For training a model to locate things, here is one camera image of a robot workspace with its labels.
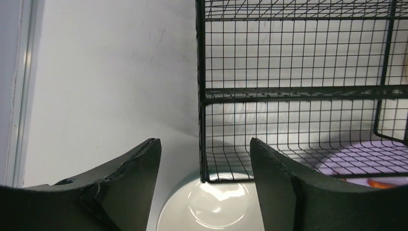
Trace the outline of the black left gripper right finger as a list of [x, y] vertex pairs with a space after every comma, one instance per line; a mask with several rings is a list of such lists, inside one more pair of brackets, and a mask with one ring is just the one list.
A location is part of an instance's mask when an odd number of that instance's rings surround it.
[[252, 138], [250, 158], [267, 231], [405, 231], [408, 188], [375, 189], [321, 174]]

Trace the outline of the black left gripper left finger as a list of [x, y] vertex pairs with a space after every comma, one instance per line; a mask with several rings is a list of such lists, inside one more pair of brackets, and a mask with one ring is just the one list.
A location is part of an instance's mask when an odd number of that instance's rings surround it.
[[162, 146], [150, 138], [54, 185], [0, 189], [3, 231], [144, 231]]

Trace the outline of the white bowl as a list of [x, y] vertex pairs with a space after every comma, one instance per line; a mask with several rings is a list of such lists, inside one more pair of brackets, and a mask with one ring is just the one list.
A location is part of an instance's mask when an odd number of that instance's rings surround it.
[[176, 189], [157, 220], [158, 231], [263, 231], [254, 182], [202, 183]]

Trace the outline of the orange shrimp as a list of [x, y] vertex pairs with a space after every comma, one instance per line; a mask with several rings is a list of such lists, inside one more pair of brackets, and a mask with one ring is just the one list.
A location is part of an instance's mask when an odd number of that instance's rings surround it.
[[378, 188], [378, 189], [391, 189], [391, 188], [395, 188], [395, 187], [399, 186], [397, 184], [392, 184], [392, 183], [387, 183], [387, 182], [380, 182], [380, 181], [373, 180], [373, 179], [367, 179], [367, 184], [370, 187]]

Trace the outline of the purple plate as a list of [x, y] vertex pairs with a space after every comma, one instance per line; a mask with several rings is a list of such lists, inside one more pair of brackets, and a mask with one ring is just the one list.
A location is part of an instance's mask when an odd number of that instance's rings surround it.
[[367, 179], [405, 186], [408, 184], [408, 147], [393, 141], [352, 144], [324, 158], [317, 165], [317, 171], [368, 187]]

